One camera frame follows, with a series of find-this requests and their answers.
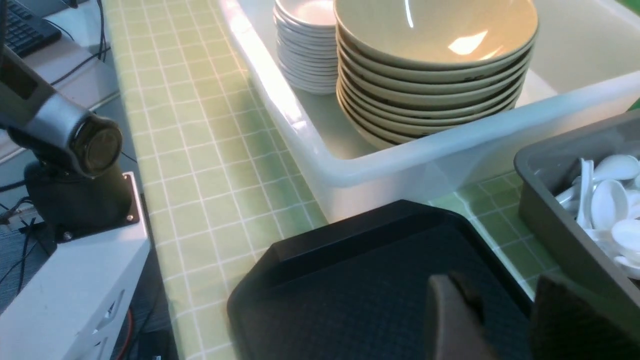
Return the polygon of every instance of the gray tray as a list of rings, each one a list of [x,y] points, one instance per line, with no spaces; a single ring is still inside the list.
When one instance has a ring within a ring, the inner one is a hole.
[[[519,212],[537,238],[575,282],[609,303],[620,326],[640,332],[640,290],[555,200],[580,173],[579,158],[597,164],[612,154],[640,156],[640,110],[549,138],[520,150]]]

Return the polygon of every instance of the table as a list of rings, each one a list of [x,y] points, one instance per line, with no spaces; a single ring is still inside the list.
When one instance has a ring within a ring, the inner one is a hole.
[[[216,1],[106,2],[118,79],[182,359],[235,359],[226,299],[274,241],[326,220],[229,42]],[[514,174],[431,202],[462,213],[533,296],[556,262]]]

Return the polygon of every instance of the keyboard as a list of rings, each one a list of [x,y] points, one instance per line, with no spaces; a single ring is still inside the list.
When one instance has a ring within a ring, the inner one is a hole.
[[[62,32],[14,0],[7,1],[4,43],[21,58],[56,42]]]

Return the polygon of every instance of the stack of bowls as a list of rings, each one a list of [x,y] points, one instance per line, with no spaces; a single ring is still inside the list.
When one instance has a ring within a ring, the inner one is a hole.
[[[278,62],[295,88],[332,94],[338,78],[333,0],[276,0]]]
[[[531,0],[335,0],[338,102],[384,149],[510,110],[538,34]]]

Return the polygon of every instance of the black tray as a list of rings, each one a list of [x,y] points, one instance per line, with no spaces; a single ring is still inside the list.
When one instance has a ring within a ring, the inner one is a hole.
[[[501,359],[531,359],[531,301],[459,214],[401,200],[273,244],[227,312],[245,360],[426,359],[427,280],[464,274]]]

